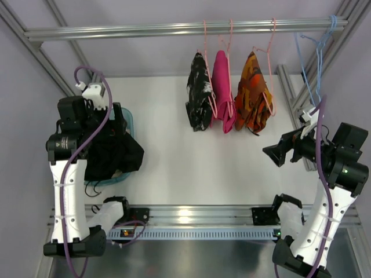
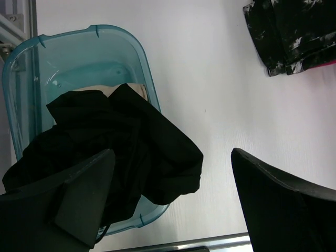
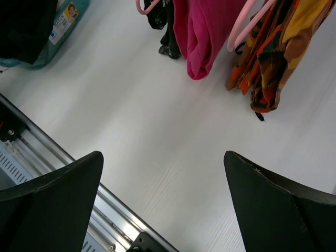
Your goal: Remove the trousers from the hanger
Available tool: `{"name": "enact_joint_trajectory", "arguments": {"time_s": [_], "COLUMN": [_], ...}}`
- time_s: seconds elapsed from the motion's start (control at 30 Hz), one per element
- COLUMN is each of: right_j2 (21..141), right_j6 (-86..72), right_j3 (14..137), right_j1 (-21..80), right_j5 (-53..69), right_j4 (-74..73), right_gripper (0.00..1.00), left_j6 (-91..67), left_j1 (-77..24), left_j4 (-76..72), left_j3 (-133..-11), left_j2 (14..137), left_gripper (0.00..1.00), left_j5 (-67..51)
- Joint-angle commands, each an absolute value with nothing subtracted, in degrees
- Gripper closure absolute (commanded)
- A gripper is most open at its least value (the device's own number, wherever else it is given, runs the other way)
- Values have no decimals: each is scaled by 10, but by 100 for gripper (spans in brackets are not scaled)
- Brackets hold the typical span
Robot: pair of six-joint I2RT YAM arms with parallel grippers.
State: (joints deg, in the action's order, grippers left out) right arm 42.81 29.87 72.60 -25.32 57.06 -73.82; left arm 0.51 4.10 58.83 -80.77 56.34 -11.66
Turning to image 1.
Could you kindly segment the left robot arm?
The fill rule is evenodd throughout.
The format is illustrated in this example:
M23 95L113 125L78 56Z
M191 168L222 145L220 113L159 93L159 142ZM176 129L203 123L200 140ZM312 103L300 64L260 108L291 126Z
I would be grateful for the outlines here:
M65 97L57 108L57 131L46 142L54 186L54 228L50 242L44 244L47 257L100 257L106 249L109 231L125 219L129 203L123 196L108 197L90 219L85 214L85 170L88 146L75 151L98 125L89 123L92 102L82 96Z

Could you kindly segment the black white patterned trousers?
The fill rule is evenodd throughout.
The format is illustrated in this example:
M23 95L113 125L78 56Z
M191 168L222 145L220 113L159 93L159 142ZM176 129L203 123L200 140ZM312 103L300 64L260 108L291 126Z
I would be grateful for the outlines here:
M206 61L200 52L196 52L187 81L188 101L186 111L193 132L205 131L211 124L213 109L210 104L212 88L206 67Z

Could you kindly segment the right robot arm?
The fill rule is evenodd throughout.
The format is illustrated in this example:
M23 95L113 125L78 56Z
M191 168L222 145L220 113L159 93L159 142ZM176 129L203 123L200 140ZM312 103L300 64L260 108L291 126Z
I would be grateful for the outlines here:
M302 136L303 130L283 134L279 143L263 148L278 167L285 163L286 154L293 151L292 163L306 158L321 170L308 217L304 216L302 202L295 197L275 196L271 210L278 216L281 237L272 261L301 277L330 277L327 257L333 238L369 177L368 166L358 162L369 133L342 123L331 141L318 142L313 131Z

